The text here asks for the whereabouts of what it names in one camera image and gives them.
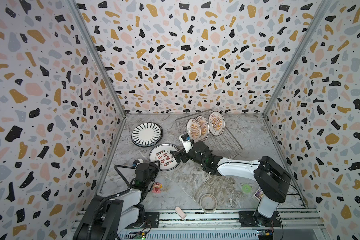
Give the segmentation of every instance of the gray marble surface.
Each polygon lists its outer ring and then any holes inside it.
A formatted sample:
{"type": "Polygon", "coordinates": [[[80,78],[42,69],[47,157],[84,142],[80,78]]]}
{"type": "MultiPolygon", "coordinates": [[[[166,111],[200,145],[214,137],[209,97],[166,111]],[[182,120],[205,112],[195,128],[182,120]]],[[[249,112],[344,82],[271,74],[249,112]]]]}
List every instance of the gray marble surface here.
{"type": "MultiPolygon", "coordinates": [[[[149,161],[149,153],[154,148],[137,147],[132,143],[131,133],[133,129],[143,122],[155,122],[163,128],[163,138],[158,144],[171,143],[181,148],[178,140],[178,132],[175,120],[183,115],[170,114],[131,114],[127,115],[119,144],[116,148],[111,166],[108,170],[105,183],[100,195],[108,196],[127,188],[124,181],[115,171],[115,164],[130,166],[136,159],[149,161]]],[[[269,156],[281,166],[271,137],[269,136],[262,118],[249,114],[225,114],[225,126],[243,147],[243,151],[234,159],[256,160],[262,156],[269,156]]],[[[128,180],[134,177],[133,169],[120,169],[128,180]]],[[[160,171],[156,182],[162,184],[161,193],[148,193],[142,202],[146,209],[168,210],[180,207],[181,209],[201,209],[200,197],[206,193],[212,194],[218,201],[218,209],[253,209],[259,204],[254,198],[254,193],[259,188],[257,182],[232,176],[211,176],[203,171],[197,171],[192,161],[179,166],[171,171],[160,171]],[[246,194],[242,191],[242,185],[249,184],[251,192],[246,194]]],[[[289,193],[296,193],[290,187],[289,193]]],[[[303,208],[299,195],[288,195],[279,208],[303,208]]]]}

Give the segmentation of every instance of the wall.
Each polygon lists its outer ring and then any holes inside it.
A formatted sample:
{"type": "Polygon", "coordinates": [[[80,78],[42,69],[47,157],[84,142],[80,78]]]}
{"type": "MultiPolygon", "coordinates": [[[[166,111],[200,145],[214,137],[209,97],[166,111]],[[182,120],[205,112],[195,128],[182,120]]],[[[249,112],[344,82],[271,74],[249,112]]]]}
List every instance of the wall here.
{"type": "Polygon", "coordinates": [[[332,239],[360,239],[360,1],[333,1],[266,118],[332,239]]]}
{"type": "Polygon", "coordinates": [[[78,0],[126,112],[262,112],[321,1],[78,0]]]}
{"type": "Polygon", "coordinates": [[[65,3],[0,1],[0,240],[67,239],[119,120],[65,3]]]}

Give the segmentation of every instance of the pink rectangular object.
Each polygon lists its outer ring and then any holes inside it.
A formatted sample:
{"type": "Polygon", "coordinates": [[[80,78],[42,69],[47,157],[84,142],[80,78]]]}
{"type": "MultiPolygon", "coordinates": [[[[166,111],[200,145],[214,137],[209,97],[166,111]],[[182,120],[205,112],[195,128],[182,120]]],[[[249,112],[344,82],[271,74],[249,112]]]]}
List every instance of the pink rectangular object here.
{"type": "Polygon", "coordinates": [[[179,207],[176,207],[175,208],[175,211],[177,212],[177,214],[181,217],[181,220],[184,220],[185,217],[187,216],[183,210],[181,210],[179,207]]]}

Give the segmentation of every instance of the plate with red chinese characters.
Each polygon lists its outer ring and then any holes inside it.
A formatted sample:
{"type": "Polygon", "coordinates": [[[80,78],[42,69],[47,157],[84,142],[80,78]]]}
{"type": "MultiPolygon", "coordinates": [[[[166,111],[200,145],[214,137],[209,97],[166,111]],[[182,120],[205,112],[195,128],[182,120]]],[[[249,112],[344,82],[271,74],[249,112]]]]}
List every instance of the plate with red chinese characters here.
{"type": "Polygon", "coordinates": [[[149,154],[149,161],[160,161],[160,171],[169,171],[179,165],[170,151],[179,152],[180,150],[172,144],[164,143],[154,149],[149,154]]]}

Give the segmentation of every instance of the dish rack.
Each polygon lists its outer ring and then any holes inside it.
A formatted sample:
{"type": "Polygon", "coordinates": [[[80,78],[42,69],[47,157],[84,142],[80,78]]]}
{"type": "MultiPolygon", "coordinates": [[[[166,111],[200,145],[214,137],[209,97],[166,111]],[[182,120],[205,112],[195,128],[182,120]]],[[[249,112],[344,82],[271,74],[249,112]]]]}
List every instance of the dish rack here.
{"type": "MultiPolygon", "coordinates": [[[[184,117],[176,119],[175,123],[178,132],[180,134],[183,134],[185,132],[188,119],[196,118],[197,116],[201,115],[208,120],[209,114],[211,114],[212,112],[213,110],[209,109],[199,113],[194,113],[190,115],[187,114],[184,117]]],[[[213,136],[211,132],[209,132],[208,137],[206,138],[204,143],[209,147],[210,150],[213,150],[213,154],[216,156],[233,158],[243,151],[243,147],[232,135],[231,131],[229,131],[229,129],[227,128],[226,122],[224,131],[220,136],[213,136]]]]}

